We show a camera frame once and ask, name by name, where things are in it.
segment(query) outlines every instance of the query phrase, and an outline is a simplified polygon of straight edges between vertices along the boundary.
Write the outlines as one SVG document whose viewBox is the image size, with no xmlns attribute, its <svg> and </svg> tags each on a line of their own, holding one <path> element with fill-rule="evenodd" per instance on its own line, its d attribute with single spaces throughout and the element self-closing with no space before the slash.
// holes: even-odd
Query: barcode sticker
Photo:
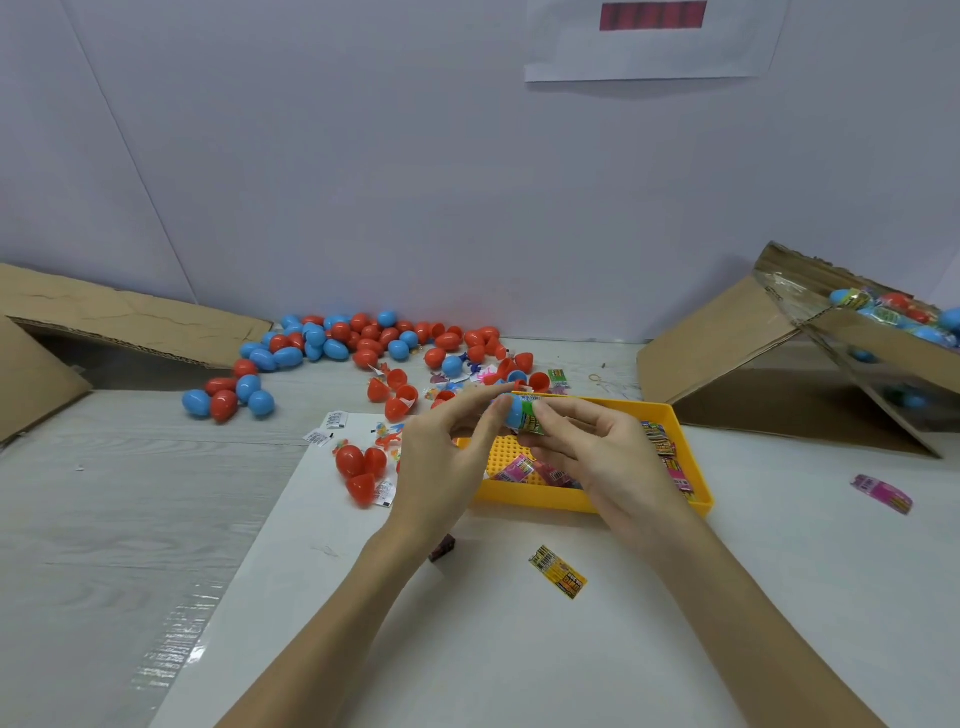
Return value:
<svg viewBox="0 0 960 728">
<path fill-rule="evenodd" d="M 546 546 L 537 549 L 537 553 L 530 557 L 530 563 L 547 578 L 547 581 L 571 599 L 587 585 L 587 580 L 582 574 L 575 571 Z"/>
</svg>

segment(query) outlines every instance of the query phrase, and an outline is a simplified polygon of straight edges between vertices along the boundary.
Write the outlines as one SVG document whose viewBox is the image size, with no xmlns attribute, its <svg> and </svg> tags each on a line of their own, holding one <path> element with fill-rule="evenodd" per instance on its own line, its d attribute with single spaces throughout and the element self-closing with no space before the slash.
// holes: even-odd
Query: white wall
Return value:
<svg viewBox="0 0 960 728">
<path fill-rule="evenodd" d="M 0 261 L 194 300 L 58 0 L 0 2 Z"/>
<path fill-rule="evenodd" d="M 517 0 L 66 5 L 202 303 L 637 340 L 770 239 L 918 295 L 958 250 L 948 0 L 795 2 L 760 79 L 535 86 Z"/>
</svg>

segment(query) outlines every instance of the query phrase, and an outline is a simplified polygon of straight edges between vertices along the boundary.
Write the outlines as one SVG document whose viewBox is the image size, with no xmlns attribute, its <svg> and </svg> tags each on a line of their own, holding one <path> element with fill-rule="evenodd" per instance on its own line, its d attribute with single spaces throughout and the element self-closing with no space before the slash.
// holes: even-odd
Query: small paper label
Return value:
<svg viewBox="0 0 960 728">
<path fill-rule="evenodd" d="M 330 440 L 333 439 L 333 435 L 331 435 L 329 432 L 324 432 L 319 427 L 317 427 L 317 429 L 312 429 L 309 432 L 307 432 L 305 435 L 303 435 L 303 439 L 306 440 L 308 443 L 312 443 L 313 445 L 316 445 L 317 447 L 322 448 L 324 445 L 330 442 Z"/>
<path fill-rule="evenodd" d="M 575 571 L 573 567 L 546 546 L 537 549 L 537 553 L 530 557 L 530 563 L 551 584 L 571 599 L 587 585 L 587 580 L 582 574 Z"/>
<path fill-rule="evenodd" d="M 342 411 L 330 412 L 326 415 L 324 423 L 321 425 L 323 429 L 343 429 L 347 426 L 347 413 Z"/>
</svg>

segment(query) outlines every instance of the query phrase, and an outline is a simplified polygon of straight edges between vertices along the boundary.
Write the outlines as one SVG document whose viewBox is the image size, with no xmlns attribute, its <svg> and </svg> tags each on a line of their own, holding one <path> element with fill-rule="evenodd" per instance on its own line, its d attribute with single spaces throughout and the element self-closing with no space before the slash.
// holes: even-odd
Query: hand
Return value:
<svg viewBox="0 0 960 728">
<path fill-rule="evenodd" d="M 570 398 L 534 402 L 546 435 L 520 433 L 538 460 L 575 477 L 611 530 L 641 552 L 690 509 L 639 420 Z"/>
<path fill-rule="evenodd" d="M 510 412 L 510 398 L 500 396 L 512 390 L 513 384 L 465 389 L 403 428 L 400 475 L 387 526 L 425 549 L 424 557 L 464 515 L 480 487 L 493 440 Z M 471 436 L 467 449 L 452 442 Z"/>
</svg>

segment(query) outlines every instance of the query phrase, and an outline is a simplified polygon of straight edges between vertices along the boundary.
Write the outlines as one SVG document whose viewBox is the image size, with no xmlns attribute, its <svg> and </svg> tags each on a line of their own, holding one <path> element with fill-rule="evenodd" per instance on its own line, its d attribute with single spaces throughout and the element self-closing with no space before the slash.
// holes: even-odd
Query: forearm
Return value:
<svg viewBox="0 0 960 728">
<path fill-rule="evenodd" d="M 675 533 L 652 566 L 753 728 L 883 725 L 704 523 Z"/>
<path fill-rule="evenodd" d="M 333 722 L 373 638 L 423 559 L 421 548 L 383 529 L 353 569 L 217 728 L 300 728 Z"/>
</svg>

